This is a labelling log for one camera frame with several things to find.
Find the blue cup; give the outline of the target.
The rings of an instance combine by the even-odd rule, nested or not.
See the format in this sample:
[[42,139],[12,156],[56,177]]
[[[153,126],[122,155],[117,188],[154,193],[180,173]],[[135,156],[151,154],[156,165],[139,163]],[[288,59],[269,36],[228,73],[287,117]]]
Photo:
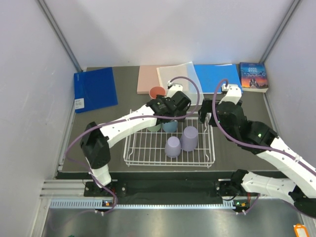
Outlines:
[[170,121],[162,124],[162,129],[166,133],[174,133],[178,128],[178,121]]

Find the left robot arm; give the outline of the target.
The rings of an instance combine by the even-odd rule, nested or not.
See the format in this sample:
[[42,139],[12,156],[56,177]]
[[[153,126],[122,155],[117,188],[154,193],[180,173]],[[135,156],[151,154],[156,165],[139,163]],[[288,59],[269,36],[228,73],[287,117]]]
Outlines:
[[88,162],[89,172],[96,182],[96,192],[106,196],[112,190],[108,167],[112,146],[142,129],[170,120],[183,120],[190,105],[189,97],[184,92],[177,91],[171,97],[158,95],[138,110],[105,125],[89,123],[80,147]]

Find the pink cup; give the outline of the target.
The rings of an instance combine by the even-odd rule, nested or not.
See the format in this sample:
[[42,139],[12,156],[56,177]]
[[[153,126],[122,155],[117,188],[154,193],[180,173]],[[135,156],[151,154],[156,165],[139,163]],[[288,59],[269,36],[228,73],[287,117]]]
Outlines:
[[149,96],[151,99],[156,99],[158,95],[165,96],[165,89],[161,86],[152,87],[149,91]]

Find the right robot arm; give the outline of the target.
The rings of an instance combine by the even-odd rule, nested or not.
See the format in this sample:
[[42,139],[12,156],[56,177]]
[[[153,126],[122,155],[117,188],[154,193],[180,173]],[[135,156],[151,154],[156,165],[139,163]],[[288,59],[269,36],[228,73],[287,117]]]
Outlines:
[[281,199],[301,213],[316,216],[316,169],[294,153],[278,134],[259,121],[250,121],[241,102],[216,102],[204,99],[198,112],[199,122],[218,127],[227,140],[269,162],[285,178],[272,178],[239,169],[232,173],[227,188],[236,196],[258,193]]

